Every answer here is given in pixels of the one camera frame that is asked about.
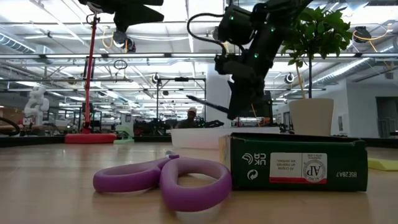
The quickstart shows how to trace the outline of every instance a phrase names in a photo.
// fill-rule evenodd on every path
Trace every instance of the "scissors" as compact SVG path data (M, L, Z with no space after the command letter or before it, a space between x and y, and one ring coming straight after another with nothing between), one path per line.
M184 174L205 174L217 180L206 186L182 187L177 181ZM100 170L94 175L93 185L98 193L140 192L159 185L169 209L199 212L228 197L232 177L218 162L180 157L168 151L165 158Z

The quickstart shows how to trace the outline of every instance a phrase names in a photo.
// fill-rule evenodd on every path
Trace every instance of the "table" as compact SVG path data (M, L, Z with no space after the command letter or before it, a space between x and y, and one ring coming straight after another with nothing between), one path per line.
M165 208L158 189L133 197L99 195L92 186L97 170L150 161L167 150L218 160L216 150L173 149L169 143L2 148L0 223L181 223ZM197 186L211 179L188 176L179 182ZM232 192L215 223L393 224L398 223L397 189L397 172L370 170L366 193Z

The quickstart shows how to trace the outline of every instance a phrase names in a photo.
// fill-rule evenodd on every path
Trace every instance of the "green box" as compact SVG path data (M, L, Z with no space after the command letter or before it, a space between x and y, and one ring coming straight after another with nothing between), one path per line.
M235 190L366 191L368 154L360 139L233 133L220 162Z

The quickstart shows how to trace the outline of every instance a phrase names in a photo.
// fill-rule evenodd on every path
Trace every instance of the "man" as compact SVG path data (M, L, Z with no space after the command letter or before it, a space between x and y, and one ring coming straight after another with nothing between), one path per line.
M188 118L179 122L175 128L196 128L197 127L197 124L195 122L195 117L197 116L197 109L189 108L187 113L188 113Z

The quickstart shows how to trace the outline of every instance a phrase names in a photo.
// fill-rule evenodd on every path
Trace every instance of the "green object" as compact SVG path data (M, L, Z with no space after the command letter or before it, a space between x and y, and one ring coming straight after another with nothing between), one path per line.
M117 125L116 131L126 133L127 138L123 138L121 140L115 140L115 141L113 141L113 144L126 144L129 142L134 142L134 139L133 139L134 133L129 127L124 126L124 125Z
M283 41L284 48L281 54L289 55L293 59L289 65L303 66L304 58L308 62L309 92L312 96L312 60L315 54L320 54L326 59L328 54L340 55L341 50L346 50L353 34L349 31L350 23L342 20L343 9L335 12L306 8L293 23L292 32Z
M359 139L233 133L220 139L235 190L366 191L368 154Z

